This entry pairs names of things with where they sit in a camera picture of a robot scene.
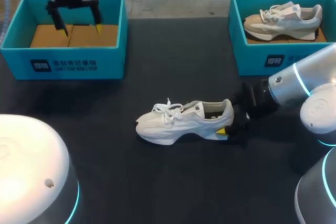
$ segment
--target table surface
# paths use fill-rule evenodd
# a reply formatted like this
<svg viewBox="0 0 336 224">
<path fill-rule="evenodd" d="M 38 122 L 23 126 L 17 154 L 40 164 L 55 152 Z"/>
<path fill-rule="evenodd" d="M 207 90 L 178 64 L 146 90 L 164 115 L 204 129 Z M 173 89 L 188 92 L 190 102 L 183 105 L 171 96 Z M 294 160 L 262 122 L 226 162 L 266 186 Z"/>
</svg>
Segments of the table surface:
<svg viewBox="0 0 336 224">
<path fill-rule="evenodd" d="M 240 78 L 227 18 L 131 19 L 123 80 L 16 81 L 0 57 L 0 113 L 38 118 L 64 139 L 87 223 L 298 223 L 294 192 L 327 149 L 299 108 L 253 122 L 237 143 L 137 137 L 155 103 L 222 101 Z"/>
</svg>

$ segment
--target logo on box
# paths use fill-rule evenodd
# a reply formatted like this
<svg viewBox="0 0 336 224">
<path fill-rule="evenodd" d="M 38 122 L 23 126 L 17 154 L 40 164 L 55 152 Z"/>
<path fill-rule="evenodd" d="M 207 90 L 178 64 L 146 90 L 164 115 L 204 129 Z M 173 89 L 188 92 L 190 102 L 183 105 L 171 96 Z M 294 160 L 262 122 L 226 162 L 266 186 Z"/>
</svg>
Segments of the logo on box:
<svg viewBox="0 0 336 224">
<path fill-rule="evenodd" d="M 35 72 L 51 72 L 51 68 L 47 60 L 31 60 L 30 63 Z"/>
<path fill-rule="evenodd" d="M 280 67 L 285 55 L 269 55 L 267 56 L 264 67 Z"/>
</svg>

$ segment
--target cardboard box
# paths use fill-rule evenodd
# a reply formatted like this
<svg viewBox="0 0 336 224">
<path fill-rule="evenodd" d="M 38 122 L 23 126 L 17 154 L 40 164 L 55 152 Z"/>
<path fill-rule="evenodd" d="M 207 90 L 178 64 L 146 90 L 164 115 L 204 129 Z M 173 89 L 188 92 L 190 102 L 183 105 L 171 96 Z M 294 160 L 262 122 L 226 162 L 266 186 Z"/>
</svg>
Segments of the cardboard box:
<svg viewBox="0 0 336 224">
<path fill-rule="evenodd" d="M 38 25 L 30 48 L 68 47 L 73 25 L 66 25 L 68 37 L 63 31 L 56 30 L 54 25 Z"/>
<path fill-rule="evenodd" d="M 68 36 L 54 25 L 38 25 L 30 48 L 47 47 L 115 47 L 117 25 L 101 25 L 100 34 L 95 26 L 66 25 Z"/>
<path fill-rule="evenodd" d="M 74 26 L 69 47 L 115 47 L 118 26 L 102 25 L 100 34 L 95 26 Z"/>
<path fill-rule="evenodd" d="M 17 80 L 121 79 L 128 29 L 124 0 L 99 0 L 102 24 L 118 26 L 117 39 L 111 38 L 116 41 L 115 46 L 30 48 L 31 43 L 36 45 L 33 37 L 38 25 L 53 25 L 46 11 L 48 1 L 21 0 L 9 25 L 0 50 L 14 77 Z M 94 25 L 89 7 L 59 8 L 59 12 L 66 24 Z M 57 38 L 55 43 L 66 43 L 62 39 Z"/>
<path fill-rule="evenodd" d="M 272 5 L 292 1 L 302 7 L 320 4 L 323 9 L 321 35 L 326 42 L 289 40 L 277 37 L 271 43 L 249 43 L 245 36 L 242 20 L 268 10 Z M 241 76 L 269 76 L 292 65 L 304 57 L 336 42 L 336 0 L 231 0 L 228 29 Z"/>
</svg>

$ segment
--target teal box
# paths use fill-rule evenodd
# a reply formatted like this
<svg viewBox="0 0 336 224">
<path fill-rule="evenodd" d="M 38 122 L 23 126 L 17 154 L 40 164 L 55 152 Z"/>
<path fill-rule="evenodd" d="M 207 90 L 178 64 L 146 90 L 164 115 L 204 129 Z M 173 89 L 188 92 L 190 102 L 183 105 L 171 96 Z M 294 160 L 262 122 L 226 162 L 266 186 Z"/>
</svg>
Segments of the teal box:
<svg viewBox="0 0 336 224">
<path fill-rule="evenodd" d="M 14 77 L 17 80 L 121 79 L 128 28 L 124 0 L 99 0 L 102 24 L 118 25 L 115 47 L 29 48 L 37 25 L 53 24 L 46 11 L 48 1 L 21 0 L 10 23 L 0 50 Z M 59 12 L 66 24 L 94 25 L 89 7 L 59 8 Z"/>
<path fill-rule="evenodd" d="M 302 7 L 322 6 L 321 29 L 327 43 L 248 44 L 242 20 L 289 1 Z M 231 0 L 228 29 L 239 75 L 269 76 L 336 42 L 336 0 Z"/>
</svg>

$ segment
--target shoe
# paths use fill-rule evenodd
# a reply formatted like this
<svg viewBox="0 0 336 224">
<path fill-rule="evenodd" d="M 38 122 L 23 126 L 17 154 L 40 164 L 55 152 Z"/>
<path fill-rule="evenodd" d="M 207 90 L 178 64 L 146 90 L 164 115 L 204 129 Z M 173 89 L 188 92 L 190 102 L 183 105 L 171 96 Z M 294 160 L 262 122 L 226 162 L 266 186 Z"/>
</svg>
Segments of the shoe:
<svg viewBox="0 0 336 224">
<path fill-rule="evenodd" d="M 260 15 L 247 17 L 244 30 L 252 36 L 271 41 L 278 35 L 289 35 L 295 39 L 315 40 L 315 31 L 322 22 L 322 7 L 301 8 L 292 2 L 274 5 L 270 10 L 260 10 Z"/>
<path fill-rule="evenodd" d="M 156 104 L 152 112 L 137 119 L 136 132 L 145 140 L 171 145 L 187 133 L 209 140 L 227 140 L 223 128 L 234 119 L 231 102 L 194 101 L 186 105 Z"/>
</svg>

